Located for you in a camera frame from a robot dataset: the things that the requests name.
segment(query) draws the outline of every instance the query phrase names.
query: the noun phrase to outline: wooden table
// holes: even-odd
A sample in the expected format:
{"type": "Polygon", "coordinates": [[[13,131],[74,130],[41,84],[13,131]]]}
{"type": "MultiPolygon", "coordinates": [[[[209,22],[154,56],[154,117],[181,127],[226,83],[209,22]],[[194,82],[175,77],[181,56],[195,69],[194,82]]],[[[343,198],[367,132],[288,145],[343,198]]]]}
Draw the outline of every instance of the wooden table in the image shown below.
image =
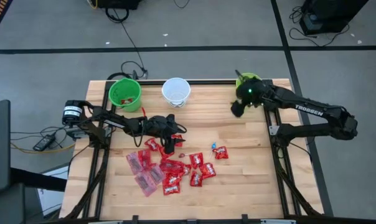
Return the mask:
{"type": "MultiPolygon", "coordinates": [[[[274,79],[275,85],[291,88],[288,79],[274,79]]],[[[91,81],[86,100],[94,105],[102,104],[105,81],[91,81]]],[[[161,85],[142,86],[142,106],[146,115],[176,115],[176,122],[188,132],[182,148],[177,147],[171,159],[189,163],[189,158],[178,158],[180,153],[203,152],[205,162],[214,165],[217,176],[205,179],[203,187],[191,187],[188,176],[181,182],[181,193],[163,196],[162,186],[150,197],[145,197],[134,181],[126,155],[144,149],[134,146],[132,137],[118,129],[112,135],[111,151],[106,173],[101,220],[177,219],[239,219],[242,214],[249,218],[283,217],[275,167],[271,155],[270,139],[262,107],[246,109],[241,118],[234,117],[230,103],[235,101],[234,85],[191,85],[192,91],[185,107],[171,108],[162,98],[161,85]],[[209,159],[213,142],[228,148],[229,159],[209,159]]],[[[116,111],[127,118],[142,116],[116,111]]],[[[296,110],[280,110],[284,123],[300,125],[296,110]]],[[[304,139],[292,142],[306,148],[304,139]]],[[[78,140],[74,154],[88,144],[87,139],[78,140]]],[[[309,156],[295,146],[288,147],[297,188],[307,201],[322,212],[321,200],[309,156]]],[[[66,216],[86,191],[93,149],[79,154],[70,168],[60,217],[66,216]]],[[[160,154],[152,153],[152,160],[159,162],[160,154]]],[[[290,193],[285,187],[289,210],[293,214],[290,193]]],[[[90,216],[94,214],[96,192],[92,197],[90,216]]]]}

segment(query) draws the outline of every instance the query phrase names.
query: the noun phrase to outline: plastic bucket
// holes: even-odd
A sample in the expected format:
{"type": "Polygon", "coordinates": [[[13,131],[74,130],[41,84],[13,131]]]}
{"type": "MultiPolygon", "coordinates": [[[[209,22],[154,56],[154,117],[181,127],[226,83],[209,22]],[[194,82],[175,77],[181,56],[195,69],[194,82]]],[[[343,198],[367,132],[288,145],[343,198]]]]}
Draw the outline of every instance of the plastic bucket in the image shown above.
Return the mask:
{"type": "Polygon", "coordinates": [[[171,78],[162,86],[163,98],[174,108],[180,108],[187,103],[190,86],[182,78],[171,78]]]}
{"type": "MultiPolygon", "coordinates": [[[[261,78],[258,75],[253,74],[253,73],[243,73],[242,76],[243,77],[247,77],[247,78],[253,78],[253,77],[255,77],[255,78],[261,80],[261,78]]],[[[238,86],[241,85],[241,82],[240,82],[239,78],[235,81],[235,84],[236,84],[237,88],[238,88],[238,86]]]]}
{"type": "Polygon", "coordinates": [[[122,78],[111,86],[109,99],[125,112],[134,112],[141,106],[141,86],[135,80],[122,78]]]}

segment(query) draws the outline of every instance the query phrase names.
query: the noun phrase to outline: green bucket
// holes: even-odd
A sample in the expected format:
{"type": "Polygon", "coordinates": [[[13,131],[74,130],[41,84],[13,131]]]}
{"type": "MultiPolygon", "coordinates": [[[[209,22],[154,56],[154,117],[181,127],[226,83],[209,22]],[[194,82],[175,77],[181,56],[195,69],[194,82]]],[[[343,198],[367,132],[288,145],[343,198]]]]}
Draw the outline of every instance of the green bucket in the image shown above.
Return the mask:
{"type": "MultiPolygon", "coordinates": [[[[258,75],[253,74],[253,73],[243,73],[242,76],[243,77],[247,77],[247,78],[253,78],[253,77],[255,77],[255,78],[261,80],[261,78],[258,75]]],[[[238,86],[241,85],[241,81],[240,81],[239,78],[235,81],[235,84],[236,84],[237,88],[238,88],[238,86]]]]}
{"type": "Polygon", "coordinates": [[[141,106],[141,86],[135,80],[122,78],[111,86],[109,99],[125,112],[134,112],[141,106]]]}

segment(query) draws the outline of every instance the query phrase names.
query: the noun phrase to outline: white bucket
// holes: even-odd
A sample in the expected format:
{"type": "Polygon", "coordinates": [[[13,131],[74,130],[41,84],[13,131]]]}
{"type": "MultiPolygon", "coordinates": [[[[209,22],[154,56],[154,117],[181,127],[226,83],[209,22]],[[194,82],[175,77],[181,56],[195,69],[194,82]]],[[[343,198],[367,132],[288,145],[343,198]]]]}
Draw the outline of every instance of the white bucket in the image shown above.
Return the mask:
{"type": "Polygon", "coordinates": [[[187,103],[190,86],[182,78],[171,78],[163,84],[162,95],[172,107],[180,108],[187,103]]]}

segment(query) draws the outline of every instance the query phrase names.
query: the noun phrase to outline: gray floor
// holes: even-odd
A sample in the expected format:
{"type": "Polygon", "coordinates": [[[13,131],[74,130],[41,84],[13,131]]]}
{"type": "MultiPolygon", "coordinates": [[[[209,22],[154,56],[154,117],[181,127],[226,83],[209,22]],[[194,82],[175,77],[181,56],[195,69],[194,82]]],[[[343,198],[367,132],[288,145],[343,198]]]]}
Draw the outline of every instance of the gray floor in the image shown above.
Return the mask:
{"type": "MultiPolygon", "coordinates": [[[[291,8],[303,0],[277,2],[288,33],[293,26],[288,19],[291,8]]],[[[269,0],[191,0],[185,9],[172,1],[145,0],[125,26],[138,47],[281,45],[269,0]]],[[[320,35],[317,41],[323,43],[330,36],[320,35]]],[[[376,0],[365,5],[350,23],[350,31],[332,45],[358,45],[358,40],[376,45],[376,0]]],[[[311,46],[289,37],[288,41],[311,46]]],[[[101,10],[91,10],[84,0],[14,0],[0,25],[0,49],[92,47],[131,47],[131,43],[120,25],[111,23],[101,10]]],[[[263,78],[290,78],[284,53],[277,51],[141,55],[151,79],[234,78],[235,69],[263,78]]],[[[376,218],[376,51],[292,55],[305,96],[344,105],[359,120],[359,135],[353,141],[316,139],[334,215],[376,218]]],[[[11,100],[12,130],[60,126],[66,100],[84,99],[89,80],[119,72],[127,60],[138,57],[136,53],[0,55],[0,100],[11,100]]],[[[319,120],[311,117],[311,122],[319,120]]],[[[28,148],[36,140],[17,143],[28,148]]],[[[70,151],[48,155],[13,151],[11,163],[43,172],[70,158],[70,151]]]]}

